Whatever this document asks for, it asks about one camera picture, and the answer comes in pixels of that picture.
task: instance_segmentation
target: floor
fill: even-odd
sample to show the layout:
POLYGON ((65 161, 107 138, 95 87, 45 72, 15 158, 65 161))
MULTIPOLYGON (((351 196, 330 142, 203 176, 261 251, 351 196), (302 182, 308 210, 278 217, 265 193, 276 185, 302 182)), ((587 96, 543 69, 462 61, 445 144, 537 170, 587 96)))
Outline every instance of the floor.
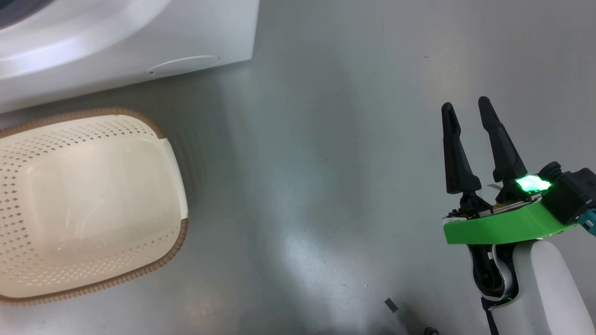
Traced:
MULTIPOLYGON (((483 185, 481 95, 531 172, 596 166, 595 11, 262 0, 250 61, 1 115, 2 126, 104 106, 149 115, 178 158, 190 227, 151 274, 1 307, 0 334, 489 334, 468 251, 442 233, 459 198, 445 193, 439 110, 454 104, 483 185)), ((596 243, 579 228, 552 240, 596 317, 596 243)))

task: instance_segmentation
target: washing machine door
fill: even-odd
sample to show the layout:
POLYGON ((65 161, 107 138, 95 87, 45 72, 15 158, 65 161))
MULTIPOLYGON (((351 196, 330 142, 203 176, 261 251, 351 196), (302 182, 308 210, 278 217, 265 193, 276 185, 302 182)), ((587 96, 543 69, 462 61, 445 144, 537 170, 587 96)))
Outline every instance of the washing machine door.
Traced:
POLYGON ((0 80, 101 51, 142 29, 170 0, 0 0, 0 80))

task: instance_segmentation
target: plastic laundry basket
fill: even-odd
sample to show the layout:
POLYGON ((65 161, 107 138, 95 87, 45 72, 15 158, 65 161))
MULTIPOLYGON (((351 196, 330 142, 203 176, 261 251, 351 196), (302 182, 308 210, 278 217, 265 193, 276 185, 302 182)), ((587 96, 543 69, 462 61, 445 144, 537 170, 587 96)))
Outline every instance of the plastic laundry basket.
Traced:
POLYGON ((0 131, 0 302, 105 289, 163 266, 188 208, 167 138, 125 108, 0 131))

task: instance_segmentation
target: washing machine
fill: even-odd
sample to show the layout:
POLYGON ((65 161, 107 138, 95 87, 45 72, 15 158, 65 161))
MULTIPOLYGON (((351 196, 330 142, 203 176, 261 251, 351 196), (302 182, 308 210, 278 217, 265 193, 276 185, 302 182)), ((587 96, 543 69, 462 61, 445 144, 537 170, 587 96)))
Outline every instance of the washing machine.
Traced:
POLYGON ((259 0, 0 0, 0 112, 248 60, 259 0))

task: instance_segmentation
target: green light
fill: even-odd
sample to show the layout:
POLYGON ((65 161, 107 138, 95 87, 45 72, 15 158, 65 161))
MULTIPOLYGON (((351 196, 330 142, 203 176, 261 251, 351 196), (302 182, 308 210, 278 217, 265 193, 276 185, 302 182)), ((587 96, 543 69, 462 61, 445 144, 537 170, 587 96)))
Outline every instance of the green light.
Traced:
POLYGON ((549 183, 548 181, 544 181, 540 179, 540 177, 533 175, 520 178, 516 180, 516 182, 519 184, 522 190, 526 192, 544 191, 551 186, 551 183, 549 183))

